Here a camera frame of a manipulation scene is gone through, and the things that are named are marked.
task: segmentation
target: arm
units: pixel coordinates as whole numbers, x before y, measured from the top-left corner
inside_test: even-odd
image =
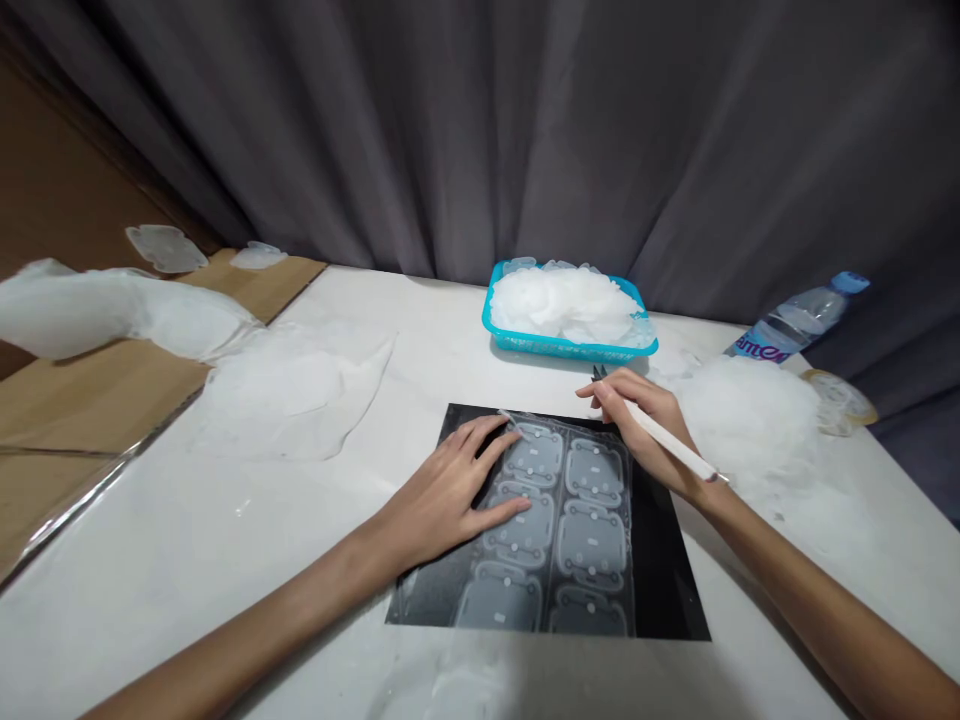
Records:
[[[85,720],[194,720],[223,715],[285,658],[404,571],[530,507],[522,498],[489,510],[470,503],[507,433],[477,458],[507,418],[483,417],[452,433],[380,512],[263,600],[174,655],[84,715]]]
[[[790,626],[841,691],[869,720],[958,718],[960,686],[857,600],[726,484],[705,483],[630,417],[624,398],[696,450],[676,398],[629,370],[578,390],[657,480],[696,507],[757,578]]]

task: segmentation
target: gray curtain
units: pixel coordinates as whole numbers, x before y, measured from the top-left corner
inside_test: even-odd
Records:
[[[590,262],[735,322],[867,275],[809,358],[921,484],[960,482],[956,447],[898,440],[960,418],[951,4],[6,2],[236,244],[476,284]]]

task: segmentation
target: hand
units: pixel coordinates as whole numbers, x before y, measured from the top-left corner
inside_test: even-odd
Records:
[[[368,521],[378,545],[393,554],[396,574],[433,560],[530,507],[526,498],[489,510],[470,507],[493,464],[520,439],[520,433],[506,433],[476,457],[487,435],[506,421],[503,415],[488,415],[461,425]]]
[[[644,470],[663,485],[699,505],[705,497],[706,483],[694,475],[683,463],[663,449],[630,416],[624,398],[636,402],[647,415],[673,433],[684,445],[699,452],[683,421],[680,404],[669,390],[664,390],[632,370],[619,368],[601,382],[590,383],[577,390],[579,397],[593,397],[591,407],[603,408],[603,421],[611,420],[620,428],[627,448]]]

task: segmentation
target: clear plastic blister pack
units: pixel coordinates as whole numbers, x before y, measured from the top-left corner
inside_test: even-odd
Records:
[[[482,505],[532,506],[474,541],[456,627],[634,634],[629,456],[620,439],[511,413],[522,438]]]

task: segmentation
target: forearm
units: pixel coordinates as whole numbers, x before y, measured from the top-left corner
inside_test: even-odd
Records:
[[[299,575],[127,686],[87,720],[216,718],[310,638],[395,577],[361,526]]]
[[[701,510],[865,717],[957,718],[960,688],[725,486]]]

